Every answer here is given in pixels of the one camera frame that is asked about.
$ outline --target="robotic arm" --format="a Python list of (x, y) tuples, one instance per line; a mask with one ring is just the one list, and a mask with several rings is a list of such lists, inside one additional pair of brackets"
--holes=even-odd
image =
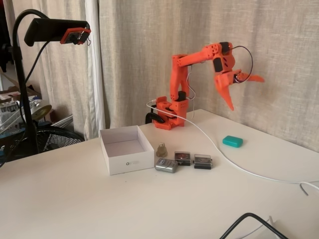
[[(164, 112), (168, 112), (180, 117), (186, 117), (188, 107), (189, 87), (187, 84), (187, 67), (192, 64), (201, 63), (203, 61), (212, 60), (215, 69), (214, 82), (217, 91), (226, 101), (229, 108), (233, 111), (234, 107), (229, 95), (228, 86), (233, 83), (242, 83), (244, 81), (264, 82), (264, 79), (257, 75), (249, 75), (241, 72), (241, 70), (233, 71), (235, 59), (232, 55), (233, 46), (230, 42), (220, 42), (204, 46), (200, 52), (190, 55), (174, 55), (172, 57), (172, 73), (170, 79), (170, 98), (171, 103), (167, 101), (165, 96), (158, 97), (156, 100), (156, 108)], [(184, 120), (171, 117), (162, 112), (149, 113), (146, 123), (153, 119), (156, 127), (170, 130), (176, 126), (184, 126)]]

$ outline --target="black cable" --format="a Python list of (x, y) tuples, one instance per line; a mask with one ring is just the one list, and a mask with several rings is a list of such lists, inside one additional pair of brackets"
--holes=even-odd
[[(39, 57), (40, 57), (42, 51), (45, 49), (45, 47), (47, 46), (47, 44), (49, 44), (49, 42), (50, 42), (50, 41), (47, 41), (47, 42), (41, 47), (41, 49), (40, 49), (38, 55), (37, 55), (36, 58), (35, 58), (35, 61), (34, 61), (33, 65), (32, 65), (32, 67), (31, 67), (31, 70), (30, 70), (29, 74), (28, 74), (28, 76), (26, 77), (26, 79), (25, 79), (25, 81), (24, 81), (25, 84), (26, 84), (27, 81), (29, 80), (29, 78), (30, 78), (30, 76), (31, 76), (31, 74), (32, 74), (32, 72), (33, 72), (33, 70), (34, 70), (34, 68), (35, 68), (36, 63), (37, 63), (38, 60), (39, 60)], [(24, 120), (23, 113), (22, 113), (22, 92), (20, 93), (19, 110), (20, 110), (20, 116), (21, 116), (22, 121), (23, 121), (23, 123), (24, 123), (24, 125), (25, 125), (25, 120)]]
[(251, 58), (251, 68), (250, 68), (250, 72), (249, 72), (247, 78), (246, 78), (244, 81), (238, 82), (238, 83), (243, 83), (243, 82), (247, 81), (247, 80), (249, 79), (249, 77), (251, 76), (251, 73), (252, 73), (253, 67), (254, 67), (254, 60), (253, 60), (253, 55), (251, 54), (251, 52), (250, 52), (250, 51), (247, 49), (247, 47), (245, 47), (245, 46), (240, 46), (240, 45), (239, 45), (239, 46), (235, 46), (235, 47), (229, 49), (228, 51), (231, 51), (231, 50), (236, 49), (236, 48), (238, 48), (238, 47), (242, 47), (242, 48), (246, 49), (246, 50), (248, 51), (249, 55), (250, 55), (250, 58)]
[(20, 138), (20, 140), (18, 141), (18, 143), (13, 147), (13, 149), (8, 153), (8, 156), (4, 158), (4, 161), (0, 164), (0, 168), (8, 162), (8, 160), (10, 159), (11, 155), (14, 153), (14, 151), (17, 149), (17, 147), (19, 146), (19, 144), (22, 142), (22, 140), (24, 139), (24, 135), (25, 135), (25, 131), (22, 135), (22, 137)]
[(36, 56), (36, 59), (35, 59), (35, 61), (34, 61), (34, 64), (33, 64), (33, 66), (31, 67), (31, 70), (30, 70), (28, 76), (26, 77), (26, 79), (25, 79), (25, 81), (24, 81), (25, 84), (26, 84), (27, 81), (29, 80), (29, 78), (30, 78), (30, 76), (31, 76), (31, 74), (32, 74), (32, 71), (34, 70), (35, 65), (36, 65), (36, 63), (37, 63), (37, 61), (38, 61), (38, 59), (39, 59), (39, 57), (40, 57), (42, 51), (45, 49), (45, 47), (47, 46), (47, 44), (49, 44), (49, 42), (50, 42), (50, 41), (47, 41), (47, 42), (41, 47), (41, 49), (40, 49), (38, 55)]
[(241, 221), (244, 220), (247, 217), (252, 217), (252, 218), (258, 220), (265, 227), (267, 227), (269, 230), (271, 230), (274, 234), (279, 236), (281, 239), (288, 239), (288, 237), (286, 237), (283, 234), (281, 234), (276, 228), (274, 228), (269, 223), (267, 223), (265, 220), (263, 220), (262, 218), (260, 218), (259, 216), (255, 215), (253, 213), (245, 213), (244, 215), (242, 215), (239, 219), (237, 219), (237, 221), (234, 222), (233, 225), (230, 226), (230, 228), (224, 233), (224, 235), (221, 236), (220, 239), (225, 239), (232, 232), (232, 230), (234, 230), (234, 228), (237, 227), (238, 224), (240, 224)]

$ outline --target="white table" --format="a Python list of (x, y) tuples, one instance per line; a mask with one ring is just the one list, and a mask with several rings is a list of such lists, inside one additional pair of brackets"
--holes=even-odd
[[(193, 120), (228, 157), (259, 174), (319, 179), (319, 154), (203, 110)], [(141, 126), (152, 146), (210, 154), (212, 170), (180, 166), (175, 174), (147, 169), (108, 176), (99, 139), (7, 163), (0, 169), (3, 239), (218, 239), (242, 214), (271, 215), (290, 239), (317, 239), (319, 193), (271, 182), (233, 168), (194, 126), (171, 131)], [(241, 148), (221, 144), (243, 138)], [(259, 223), (246, 219), (228, 237)], [(249, 238), (267, 235), (259, 229)]]

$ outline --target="open cardboard box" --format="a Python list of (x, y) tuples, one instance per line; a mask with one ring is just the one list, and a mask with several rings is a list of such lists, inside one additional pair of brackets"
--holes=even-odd
[(154, 149), (137, 125), (100, 130), (100, 139), (110, 175), (154, 167)]

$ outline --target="teal eraser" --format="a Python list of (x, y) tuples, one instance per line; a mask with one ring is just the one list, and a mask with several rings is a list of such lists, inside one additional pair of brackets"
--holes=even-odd
[(223, 139), (223, 144), (239, 148), (243, 144), (243, 139), (229, 135)]

